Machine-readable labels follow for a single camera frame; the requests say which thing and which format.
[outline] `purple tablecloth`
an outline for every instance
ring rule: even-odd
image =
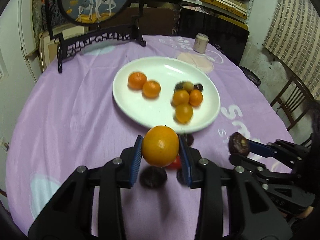
[[[125,116],[112,98],[115,74],[134,59],[178,58],[208,74],[219,91],[221,111],[212,125],[194,134],[193,147],[217,165],[232,168],[227,142],[236,131],[262,143],[277,138],[292,141],[258,88],[215,47],[208,45],[206,54],[200,55],[191,49],[193,39],[144,38],[145,48],[135,42],[114,46],[110,41],[102,43],[102,49],[98,48],[101,43],[89,46],[63,64],[62,74],[55,60],[35,85],[17,121],[6,166],[10,211],[23,232],[77,166],[103,166],[147,132]],[[290,171],[272,158],[250,157],[273,171]],[[142,160],[141,168],[146,165]],[[128,240],[194,239],[200,190],[182,187],[174,171],[168,171],[161,190],[147,190],[136,183],[121,192]],[[96,201],[93,209],[96,234]],[[228,233],[227,223],[224,233]]]

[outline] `yellow flower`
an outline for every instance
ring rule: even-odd
[[[75,6],[78,3],[78,0],[72,0],[70,1],[71,6]]]

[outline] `checkered curtain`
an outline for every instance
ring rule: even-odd
[[[320,100],[320,17],[310,0],[278,0],[264,46]]]

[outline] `white horse figure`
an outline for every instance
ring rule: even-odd
[[[92,20],[92,9],[93,9],[93,0],[84,0],[84,2],[79,6],[79,14],[78,14],[78,18],[81,21],[81,13],[83,10],[89,10],[89,20]]]
[[[96,12],[97,19],[101,18],[101,15],[99,13],[99,7],[102,4],[107,4],[109,6],[109,8],[107,9],[107,10],[109,10],[109,17],[111,16],[111,10],[116,7],[116,3],[114,0],[96,0],[96,7],[95,7],[94,11]]]

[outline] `tablecloth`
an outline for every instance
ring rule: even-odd
[[[194,40],[182,37],[144,39],[145,48],[132,41],[93,44],[63,63],[62,74],[54,60],[39,78],[17,120],[6,164],[9,208],[24,233],[76,167],[103,166],[147,132],[123,114],[112,97],[115,74],[137,58],[178,58],[193,63],[213,81],[221,98],[220,114],[209,127],[194,133],[193,147],[217,165],[233,168],[228,161],[228,137],[236,131],[262,143],[277,138],[292,142],[258,88],[223,52],[209,44],[205,54],[197,54],[192,50]],[[290,171],[273,158],[249,156],[272,171]],[[142,160],[141,169],[145,166]],[[161,190],[144,189],[137,182],[121,194],[128,240],[194,239],[200,189],[181,186],[174,171],[168,171]],[[93,234],[97,234],[96,196]],[[228,214],[224,213],[227,234]]]

